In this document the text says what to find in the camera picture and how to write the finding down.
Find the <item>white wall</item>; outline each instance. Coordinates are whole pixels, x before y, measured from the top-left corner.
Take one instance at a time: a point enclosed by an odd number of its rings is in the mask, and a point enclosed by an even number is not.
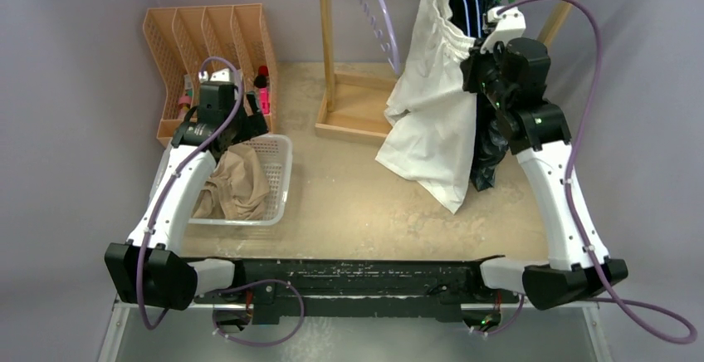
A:
[[[155,0],[0,0],[2,360],[95,360],[115,296],[103,253],[144,210],[163,86]]]
[[[318,0],[159,0],[163,5],[264,2],[278,56],[321,59]],[[354,0],[333,0],[338,61],[383,61]],[[704,13],[700,0],[582,0],[594,10],[608,48],[578,170],[594,221],[631,277],[618,289],[657,302],[704,328],[701,249],[704,77],[697,63]],[[388,0],[405,56],[418,0]],[[523,8],[534,36],[548,16],[547,2]],[[547,95],[579,123],[593,65],[594,41],[577,13],[550,49]],[[604,319],[617,360],[699,360],[702,343],[676,347],[645,334],[623,314]],[[665,330],[667,320],[645,317]]]

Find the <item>beige cloth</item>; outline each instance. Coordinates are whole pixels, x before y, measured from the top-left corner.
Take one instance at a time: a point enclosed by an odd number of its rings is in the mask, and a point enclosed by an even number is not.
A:
[[[198,195],[194,218],[257,220],[266,212],[269,181],[257,152],[235,144],[222,154],[218,166]]]

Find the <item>metal frame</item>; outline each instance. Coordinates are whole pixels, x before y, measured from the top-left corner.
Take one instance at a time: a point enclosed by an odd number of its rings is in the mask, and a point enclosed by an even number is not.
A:
[[[464,311],[469,310],[483,310],[491,309],[493,304],[462,304],[462,309]],[[504,304],[504,307],[511,309],[517,308],[517,304]],[[530,302],[526,302],[523,306],[525,309],[535,309]],[[137,308],[135,304],[127,304],[120,299],[115,300],[113,305],[112,315],[110,317],[110,323],[108,325],[107,334],[105,335],[105,340],[103,341],[103,347],[100,351],[100,356],[98,358],[99,362],[115,362],[117,360],[118,353],[120,351],[120,346],[122,344],[123,334],[125,332],[125,327],[130,324],[141,325],[141,322],[132,322],[130,319],[130,310]],[[244,311],[245,306],[243,304],[229,303],[229,304],[195,304],[193,303],[188,309],[189,310],[211,310],[217,308],[221,311]],[[580,308],[584,313],[584,324],[587,326],[589,332],[589,338],[591,339],[592,346],[594,348],[594,355],[598,362],[613,362],[609,352],[609,346],[606,342],[606,337],[604,335],[603,326],[601,324],[601,319],[599,316],[599,304],[587,301],[578,301],[564,306],[559,306],[558,308],[568,309],[568,308]]]

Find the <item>wooden stand base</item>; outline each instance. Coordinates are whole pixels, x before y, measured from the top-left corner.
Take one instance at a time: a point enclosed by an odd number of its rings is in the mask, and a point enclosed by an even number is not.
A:
[[[325,138],[381,145],[391,130],[384,117],[394,78],[335,72],[334,95],[325,95],[315,122],[315,134]],[[328,100],[335,110],[328,111]]]

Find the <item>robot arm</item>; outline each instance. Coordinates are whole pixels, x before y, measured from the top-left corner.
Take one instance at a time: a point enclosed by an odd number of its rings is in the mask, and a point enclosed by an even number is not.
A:
[[[570,131],[562,110],[543,99],[550,69],[547,48],[522,38],[526,23],[512,8],[486,15],[493,27],[461,64],[464,90],[484,95],[496,109],[499,130],[518,158],[540,207],[547,233],[547,262],[522,262],[499,257],[480,266],[484,285],[526,294],[538,309],[577,301],[603,291],[570,214],[564,182],[572,184],[574,202],[599,263],[612,284],[623,280],[623,260],[609,257],[584,202],[576,173],[566,178]]]
[[[139,248],[145,238],[149,217],[161,197],[164,197],[162,207],[149,237],[149,244],[146,245],[144,303],[149,306],[184,310],[195,296],[228,288],[233,283],[233,262],[210,258],[187,263],[178,255],[193,206],[222,153],[231,144],[267,132],[266,121],[257,108],[254,95],[247,95],[254,110],[252,115],[247,115],[243,105],[240,105],[234,120],[221,135],[188,161],[180,174],[176,172],[176,167],[195,152],[232,111],[235,105],[232,96],[237,92],[232,76],[233,73],[227,69],[217,71],[209,81],[201,84],[200,105],[189,112],[174,133],[166,170],[159,180],[156,196],[149,201],[146,212],[127,242],[111,243],[105,252],[105,264],[122,301],[135,303],[137,300],[136,267]],[[198,121],[192,122],[190,118],[196,111]],[[177,176],[178,180],[167,185],[166,178],[172,175]],[[167,186],[170,186],[170,189],[165,193]]]

